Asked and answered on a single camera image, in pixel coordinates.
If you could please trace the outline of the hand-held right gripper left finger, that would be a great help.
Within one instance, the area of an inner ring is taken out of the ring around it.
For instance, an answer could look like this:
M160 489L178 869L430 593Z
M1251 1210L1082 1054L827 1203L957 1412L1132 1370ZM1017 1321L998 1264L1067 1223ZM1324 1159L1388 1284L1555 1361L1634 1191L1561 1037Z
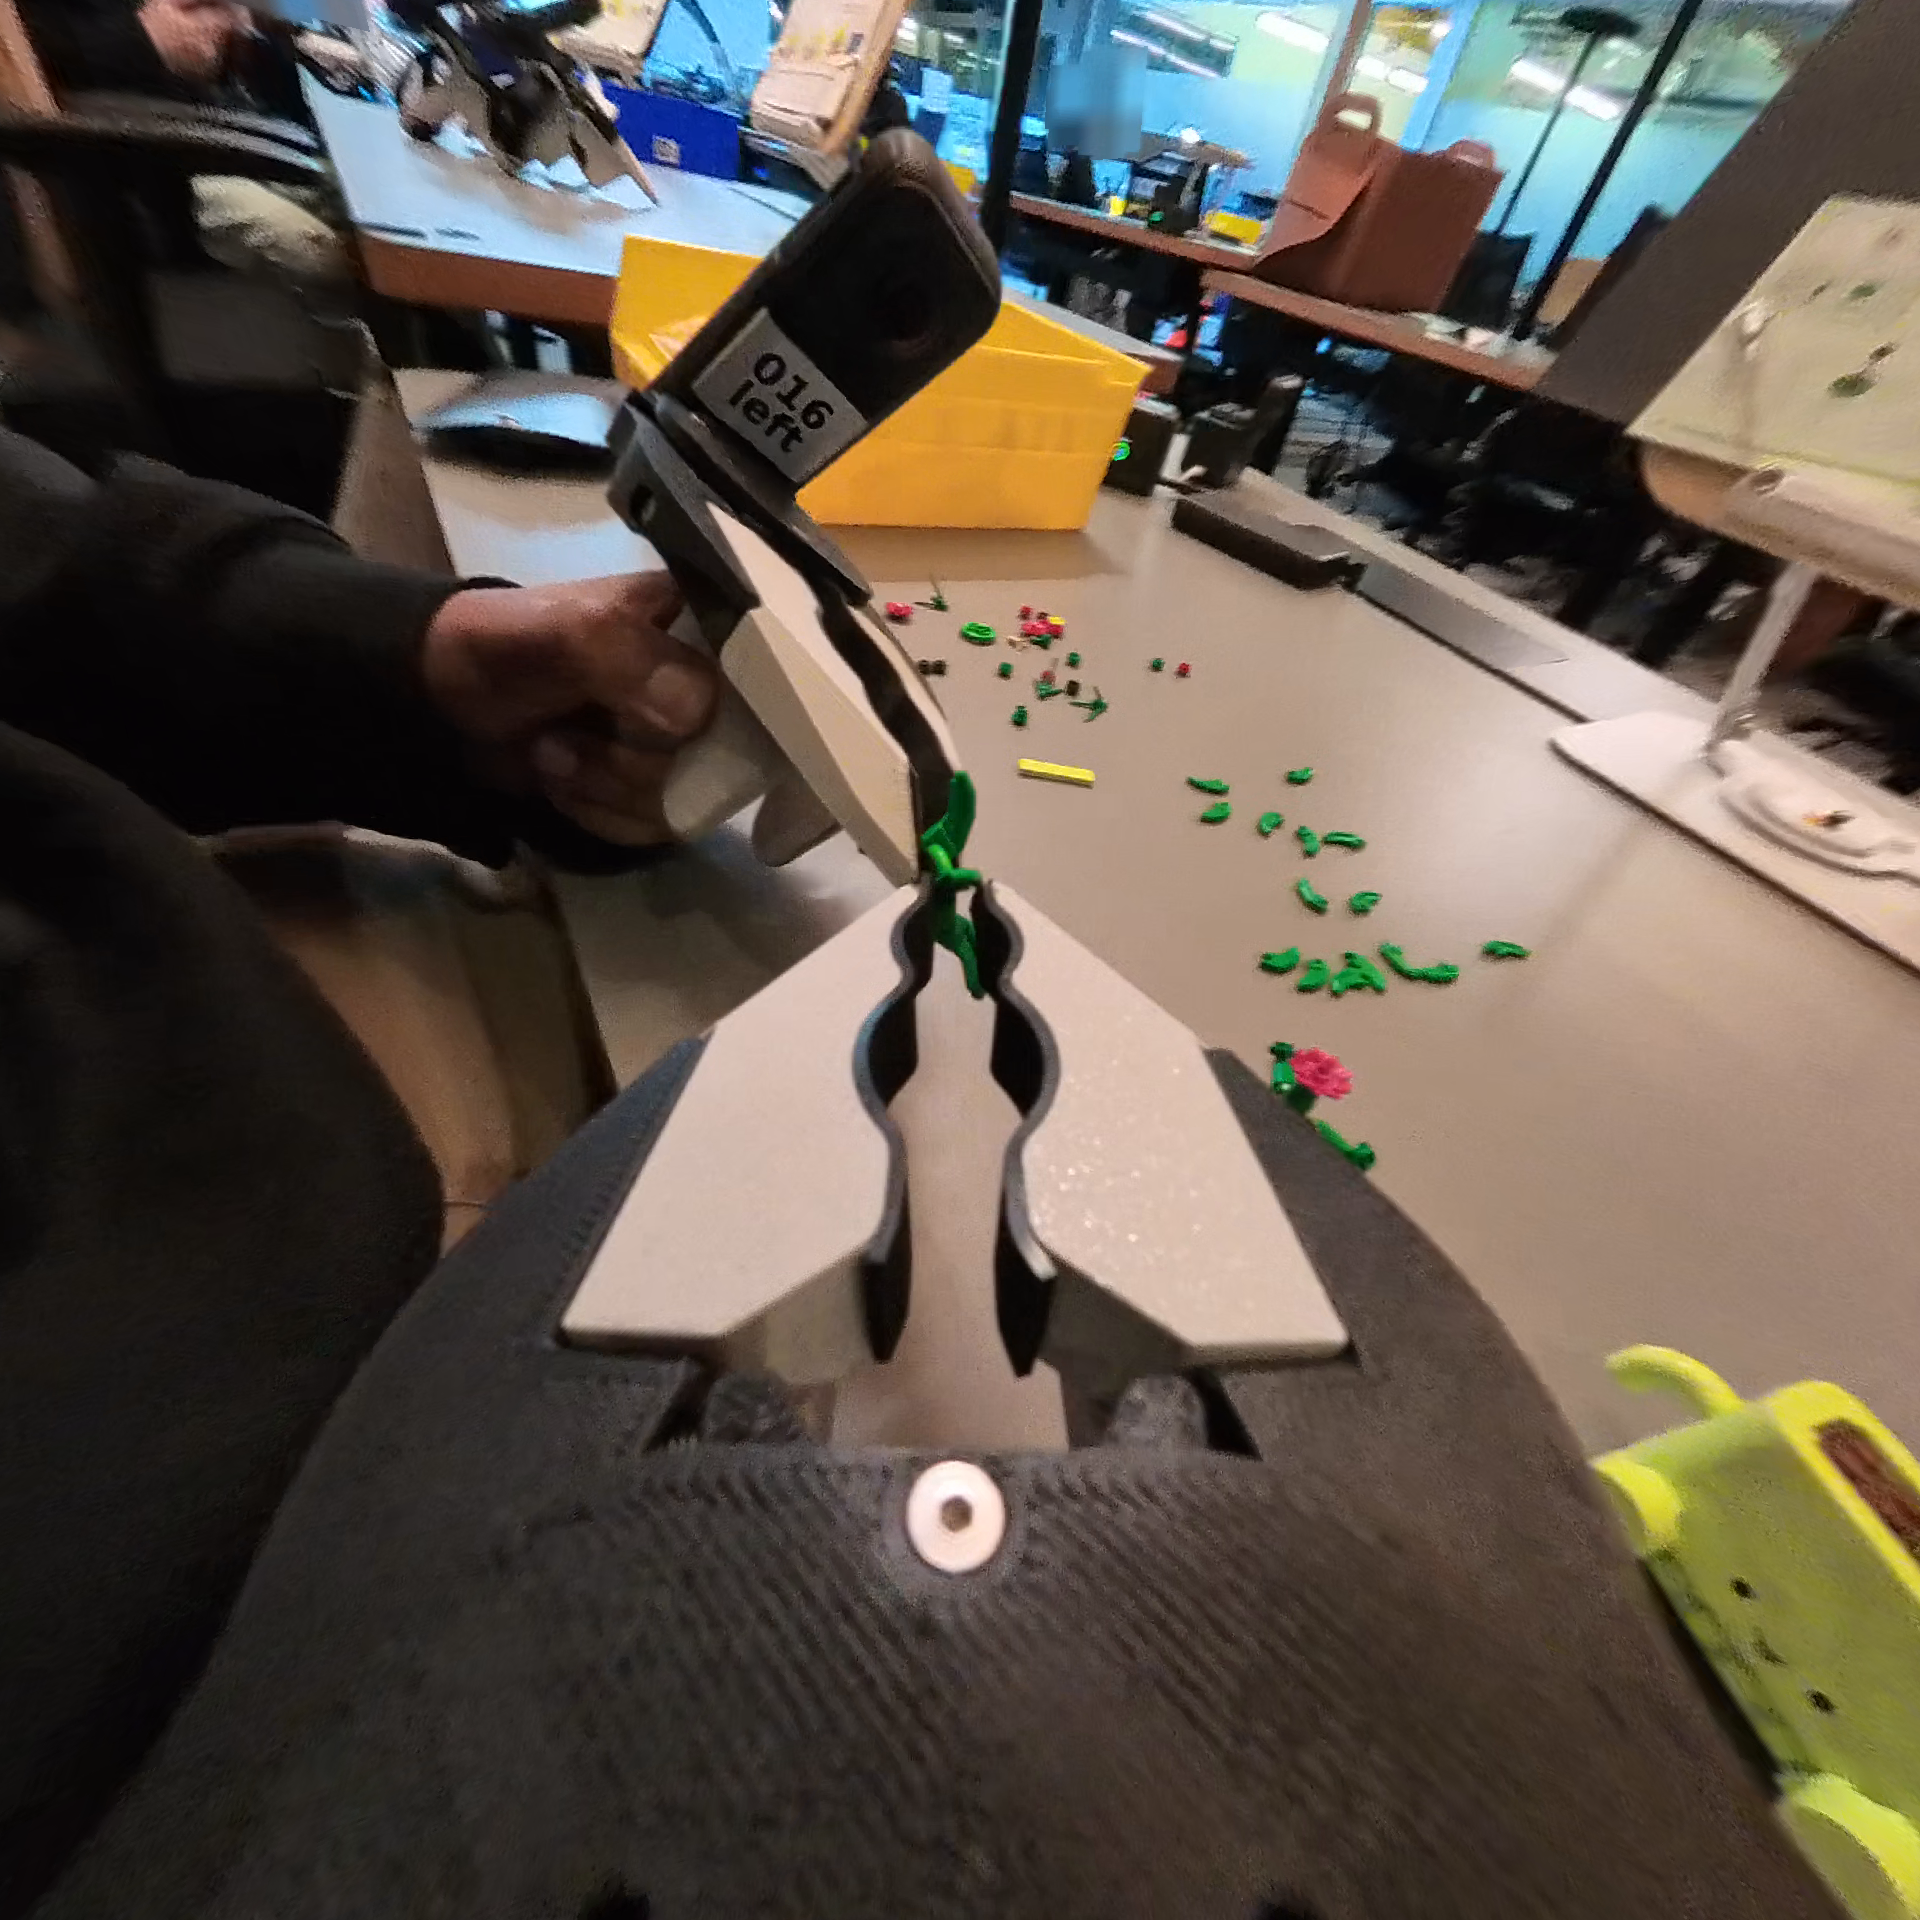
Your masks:
M562 1336L839 1388L910 1305L909 1142L936 971L928 887L902 887L681 1052L652 1147Z

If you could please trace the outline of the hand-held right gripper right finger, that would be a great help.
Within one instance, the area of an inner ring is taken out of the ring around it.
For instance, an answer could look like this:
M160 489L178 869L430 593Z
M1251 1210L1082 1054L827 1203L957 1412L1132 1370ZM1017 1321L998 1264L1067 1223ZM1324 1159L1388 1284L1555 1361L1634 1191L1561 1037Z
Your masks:
M1017 1375L1276 1370L1352 1350L1219 1073L1186 1017L1015 887L976 890L998 1179L998 1336Z

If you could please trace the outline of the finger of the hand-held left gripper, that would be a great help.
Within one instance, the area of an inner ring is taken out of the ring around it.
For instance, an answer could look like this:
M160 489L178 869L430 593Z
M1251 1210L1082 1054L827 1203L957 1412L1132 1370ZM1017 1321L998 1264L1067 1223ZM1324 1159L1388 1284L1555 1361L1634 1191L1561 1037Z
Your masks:
M947 798L962 755L941 689L854 575L815 575L815 660L845 712L845 723L831 723L831 763L845 781L863 798L880 798L880 792Z
M910 792L880 792L880 798L863 798L845 781L831 763L831 723L845 723L845 712L815 660L815 588L743 516L721 516L721 539L758 600L721 638L726 685L743 695L749 717L827 821L846 835L893 887L915 887L923 829L946 817L946 798L910 798Z

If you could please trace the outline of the green star-shaped toy stem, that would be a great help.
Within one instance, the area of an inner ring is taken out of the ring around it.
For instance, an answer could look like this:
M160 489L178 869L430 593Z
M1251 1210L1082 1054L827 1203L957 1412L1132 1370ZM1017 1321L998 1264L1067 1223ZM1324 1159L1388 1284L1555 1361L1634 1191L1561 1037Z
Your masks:
M923 890L928 890L928 941L957 954L964 995L982 1004L982 936L970 900L982 890L982 869L970 867L970 829L976 829L976 787L970 774L947 774L947 804L936 829L923 829Z

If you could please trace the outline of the person's left forearm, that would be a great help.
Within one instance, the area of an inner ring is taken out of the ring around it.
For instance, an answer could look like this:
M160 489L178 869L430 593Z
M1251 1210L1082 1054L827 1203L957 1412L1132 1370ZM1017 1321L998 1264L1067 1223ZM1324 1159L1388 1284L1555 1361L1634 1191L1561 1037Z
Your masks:
M499 869L492 796L429 695L457 580L371 567L266 499L0 437L7 829L142 804L218 837L362 829Z

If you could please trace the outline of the person's left hand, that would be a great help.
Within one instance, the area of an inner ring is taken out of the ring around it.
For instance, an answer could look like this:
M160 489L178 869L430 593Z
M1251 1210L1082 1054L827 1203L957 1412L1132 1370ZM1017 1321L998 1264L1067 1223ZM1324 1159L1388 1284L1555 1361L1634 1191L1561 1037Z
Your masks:
M667 781L721 712L721 669L670 637L667 573L457 588L424 685L481 767L609 849L667 849Z

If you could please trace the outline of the yellow plastic bin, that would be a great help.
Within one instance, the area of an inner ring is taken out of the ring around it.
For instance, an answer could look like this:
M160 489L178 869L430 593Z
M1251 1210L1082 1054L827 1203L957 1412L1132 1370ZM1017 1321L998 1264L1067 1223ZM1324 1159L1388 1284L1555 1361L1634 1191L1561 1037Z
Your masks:
M648 390L743 289L751 256L632 234L611 280L611 376ZM827 526L1078 535L1148 380L1119 329L1004 292L998 325L846 451L802 506Z

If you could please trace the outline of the tall instruction booklet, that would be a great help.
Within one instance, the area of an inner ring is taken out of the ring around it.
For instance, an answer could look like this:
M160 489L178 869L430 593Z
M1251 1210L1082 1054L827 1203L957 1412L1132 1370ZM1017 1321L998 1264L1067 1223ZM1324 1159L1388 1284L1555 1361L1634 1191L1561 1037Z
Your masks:
M803 155L845 155L893 72L909 0L783 0L749 127Z

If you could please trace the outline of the blue storage box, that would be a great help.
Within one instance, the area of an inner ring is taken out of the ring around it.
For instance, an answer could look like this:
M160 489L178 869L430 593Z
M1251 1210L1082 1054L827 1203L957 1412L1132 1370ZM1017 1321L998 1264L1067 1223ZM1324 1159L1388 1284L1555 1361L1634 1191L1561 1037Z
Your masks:
M602 78L618 141L642 165L743 180L743 115Z

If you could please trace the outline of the black pole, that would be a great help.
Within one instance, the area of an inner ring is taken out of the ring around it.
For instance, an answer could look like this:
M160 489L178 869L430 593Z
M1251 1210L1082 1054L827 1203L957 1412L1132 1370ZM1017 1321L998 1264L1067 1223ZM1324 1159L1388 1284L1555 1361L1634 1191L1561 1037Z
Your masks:
M1015 170L1017 170L1017 127L1034 84L1034 52L1038 52L1048 0L1015 0L1004 21L998 47L998 115L989 141L989 180L976 198L982 234L994 251L1009 251L1009 220L1015 220Z

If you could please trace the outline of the group of green toy leaves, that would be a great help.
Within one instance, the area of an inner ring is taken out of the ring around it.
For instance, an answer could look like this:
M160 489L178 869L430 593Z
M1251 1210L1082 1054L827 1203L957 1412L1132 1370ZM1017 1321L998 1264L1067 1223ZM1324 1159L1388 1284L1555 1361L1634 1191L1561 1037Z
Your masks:
M1234 821L1234 787L1229 781L1208 781L1208 774L1191 774L1186 781L1191 796L1208 796L1208 813L1195 817L1198 829L1229 829ZM1290 821L1284 813L1257 813L1251 817L1251 835L1271 843L1278 835L1290 835L1298 855L1304 859L1330 859L1330 855L1367 855L1367 837L1352 835L1352 829L1308 829L1308 821ZM1290 887L1290 900L1324 922L1324 916L1352 916L1352 922L1371 922L1371 911L1384 907L1384 890L1360 887L1352 895L1330 895L1312 875L1298 875ZM1535 951L1530 947L1516 947L1516 941L1482 941L1479 947L1479 963L1490 968L1520 968L1530 963ZM1290 980L1290 995L1304 999L1355 999L1355 995L1371 995L1384 999L1390 980L1416 980L1416 987L1449 987L1463 980L1463 968L1456 963L1416 963L1404 947L1384 941L1371 951L1304 951L1304 947L1284 947L1284 951L1257 951L1251 963L1263 979L1278 979Z

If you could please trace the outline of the black oval object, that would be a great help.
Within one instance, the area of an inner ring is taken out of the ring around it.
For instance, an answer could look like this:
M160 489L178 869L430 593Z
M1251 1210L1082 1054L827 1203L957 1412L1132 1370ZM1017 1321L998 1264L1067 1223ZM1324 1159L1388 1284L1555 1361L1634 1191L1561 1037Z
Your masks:
M499 474L609 474L624 390L577 376L483 376L416 417L454 463Z

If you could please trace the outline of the black and grey gadget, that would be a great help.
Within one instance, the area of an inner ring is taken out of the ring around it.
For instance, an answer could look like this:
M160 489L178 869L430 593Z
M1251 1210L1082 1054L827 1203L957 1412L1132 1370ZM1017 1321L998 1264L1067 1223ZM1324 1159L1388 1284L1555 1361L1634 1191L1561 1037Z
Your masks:
M598 0L395 0L382 14L391 45L404 47L391 78L404 141L465 127L512 180L569 158L585 188L635 180L662 204L585 52L569 47L569 35L602 21Z

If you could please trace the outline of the dark flat board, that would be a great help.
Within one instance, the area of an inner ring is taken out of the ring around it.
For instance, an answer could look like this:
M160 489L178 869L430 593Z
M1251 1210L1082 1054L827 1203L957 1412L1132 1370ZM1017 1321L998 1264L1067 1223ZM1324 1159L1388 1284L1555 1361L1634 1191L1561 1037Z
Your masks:
M1336 526L1290 521L1243 489L1191 489L1170 526L1298 593L1355 593L1371 553Z

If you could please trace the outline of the person's tan pants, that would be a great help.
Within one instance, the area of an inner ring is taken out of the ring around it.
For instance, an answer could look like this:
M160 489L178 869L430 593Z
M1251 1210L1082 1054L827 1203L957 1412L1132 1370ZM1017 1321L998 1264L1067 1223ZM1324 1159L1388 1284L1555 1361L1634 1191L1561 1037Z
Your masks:
M529 855L483 869L368 829L201 837L404 1107L444 1183L444 1252L609 1101L611 1060Z

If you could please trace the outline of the wood-edged table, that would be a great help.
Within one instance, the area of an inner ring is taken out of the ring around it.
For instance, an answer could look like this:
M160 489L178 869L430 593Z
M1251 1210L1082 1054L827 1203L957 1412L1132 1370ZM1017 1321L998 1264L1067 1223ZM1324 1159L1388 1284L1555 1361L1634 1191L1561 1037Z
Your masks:
M762 256L803 198L758 180L652 170L585 188L568 158L505 176L465 127L412 141L382 102L301 78L340 188L371 292L424 310L498 310L532 325L602 329L632 234Z

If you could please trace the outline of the black box device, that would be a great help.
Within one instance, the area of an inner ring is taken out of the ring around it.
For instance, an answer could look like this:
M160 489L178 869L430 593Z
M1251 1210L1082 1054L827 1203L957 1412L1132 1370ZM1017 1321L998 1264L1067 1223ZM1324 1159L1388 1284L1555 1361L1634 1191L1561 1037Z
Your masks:
M1251 407L1217 400L1191 424L1177 478L1191 489L1234 489L1250 469L1271 474L1284 453L1298 411L1308 400L1304 376L1276 376Z

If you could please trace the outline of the long wooden office desk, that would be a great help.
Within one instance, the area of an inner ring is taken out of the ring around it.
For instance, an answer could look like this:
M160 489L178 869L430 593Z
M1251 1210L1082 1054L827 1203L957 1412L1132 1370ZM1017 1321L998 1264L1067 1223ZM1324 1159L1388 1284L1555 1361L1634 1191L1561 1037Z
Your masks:
M1312 325L1320 334L1336 334L1336 341L1377 347L1377 353L1390 353L1390 358L1419 358L1419 365L1463 376L1474 385L1499 385L1510 395L1530 395L1554 371L1554 347L1535 347L1535 341L1490 334L1490 329L1447 334L1423 316L1360 310L1360 302L1312 299L1312 292L1263 283L1263 280L1250 272L1251 267L1250 247L1198 239L1198 234L1170 234L1170 228L1152 228L1152 224L1134 224L1134 220L1067 209L1067 204L1026 198L1026 195L1015 195L1009 209L1017 220L1072 228L1072 234L1087 234L1098 247L1124 247L1124 251L1186 263L1186 267L1198 272L1198 292L1219 292L1219 299L1235 299L1250 310Z

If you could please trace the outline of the brown paper bag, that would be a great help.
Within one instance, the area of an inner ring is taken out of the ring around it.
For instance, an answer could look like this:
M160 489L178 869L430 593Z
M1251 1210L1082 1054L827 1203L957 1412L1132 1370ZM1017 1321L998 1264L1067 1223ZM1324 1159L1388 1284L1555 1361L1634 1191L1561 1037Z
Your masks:
M1436 316L1499 188L1490 144L1404 148L1384 141L1377 99L1339 93L1304 141L1250 272L1308 299Z

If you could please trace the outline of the person's black jacket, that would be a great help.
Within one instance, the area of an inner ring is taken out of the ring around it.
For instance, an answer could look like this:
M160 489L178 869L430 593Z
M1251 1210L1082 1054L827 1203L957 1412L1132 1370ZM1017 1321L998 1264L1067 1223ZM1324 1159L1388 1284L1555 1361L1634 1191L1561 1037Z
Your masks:
M0 1905L196 1685L444 1179L249 895L58 748L0 763Z

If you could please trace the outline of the long dark strip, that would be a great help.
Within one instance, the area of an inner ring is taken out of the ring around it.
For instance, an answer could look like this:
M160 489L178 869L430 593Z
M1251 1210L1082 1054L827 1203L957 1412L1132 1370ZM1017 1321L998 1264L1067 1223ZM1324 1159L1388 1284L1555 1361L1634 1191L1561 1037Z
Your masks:
M1409 631L1442 638L1447 649L1456 649L1474 669L1499 672L1510 685L1568 660L1561 647L1520 631L1510 615L1482 615L1479 601L1456 600L1449 588L1436 588L1388 561L1360 567L1352 593L1360 601L1371 601L1377 615L1404 620Z

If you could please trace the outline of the white document stand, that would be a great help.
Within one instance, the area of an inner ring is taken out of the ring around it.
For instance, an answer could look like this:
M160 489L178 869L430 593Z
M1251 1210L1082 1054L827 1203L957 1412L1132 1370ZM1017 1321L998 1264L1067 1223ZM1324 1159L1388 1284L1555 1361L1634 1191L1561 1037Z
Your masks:
M1727 469L1659 445L1643 451L1643 478L1664 510L1782 561L1782 575L1705 723L1659 712L1584 723L1555 731L1554 755L1920 971L1917 804L1762 724L1762 685L1818 580L1917 615L1917 488L1798 463Z

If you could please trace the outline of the black office chair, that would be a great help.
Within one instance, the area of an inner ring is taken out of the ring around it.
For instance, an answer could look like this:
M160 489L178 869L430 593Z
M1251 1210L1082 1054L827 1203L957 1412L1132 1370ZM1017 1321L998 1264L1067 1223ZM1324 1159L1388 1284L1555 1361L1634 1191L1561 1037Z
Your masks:
M358 299L210 251L196 188L318 188L302 134L254 120L79 99L7 106L7 228L40 310L79 334L84 380L166 453L214 400L358 395Z

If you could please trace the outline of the lime green toy planter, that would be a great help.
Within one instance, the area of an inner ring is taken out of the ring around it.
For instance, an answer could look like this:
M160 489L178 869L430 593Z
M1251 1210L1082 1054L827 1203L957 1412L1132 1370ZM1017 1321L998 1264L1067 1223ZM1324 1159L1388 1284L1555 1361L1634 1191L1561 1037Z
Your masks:
M1629 1343L1674 1429L1597 1459L1639 1563L1771 1756L1777 1808L1830 1892L1920 1913L1920 1469L1840 1380L1741 1397Z

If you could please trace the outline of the black floor lamp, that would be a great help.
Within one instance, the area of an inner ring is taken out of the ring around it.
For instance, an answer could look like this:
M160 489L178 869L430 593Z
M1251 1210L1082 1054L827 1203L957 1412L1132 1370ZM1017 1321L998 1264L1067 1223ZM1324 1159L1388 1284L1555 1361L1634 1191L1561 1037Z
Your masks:
M1604 84L1599 72L1623 65L1639 47L1639 21L1623 7L1568 7L1555 14L1527 21L1535 45L1527 45L1510 65L1499 93L1527 102L1535 115L1520 176L1510 180L1510 198L1499 209L1499 234L1516 228L1527 195L1572 115L1591 127L1623 134L1629 99L1623 84Z

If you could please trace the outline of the dark partition panel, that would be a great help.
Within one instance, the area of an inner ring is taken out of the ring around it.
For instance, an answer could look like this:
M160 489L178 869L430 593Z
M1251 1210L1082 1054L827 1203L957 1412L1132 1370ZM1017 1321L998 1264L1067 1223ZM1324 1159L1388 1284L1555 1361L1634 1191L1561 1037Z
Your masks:
M1920 7L1859 0L1674 224L1591 310L1530 400L1629 425L1830 198L1920 198Z

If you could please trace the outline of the white instruction sheet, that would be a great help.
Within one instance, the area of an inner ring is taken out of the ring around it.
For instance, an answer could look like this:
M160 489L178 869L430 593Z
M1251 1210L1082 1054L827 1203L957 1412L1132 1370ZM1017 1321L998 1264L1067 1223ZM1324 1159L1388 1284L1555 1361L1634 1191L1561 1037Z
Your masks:
M1830 198L1629 425L1732 469L1920 478L1920 209Z

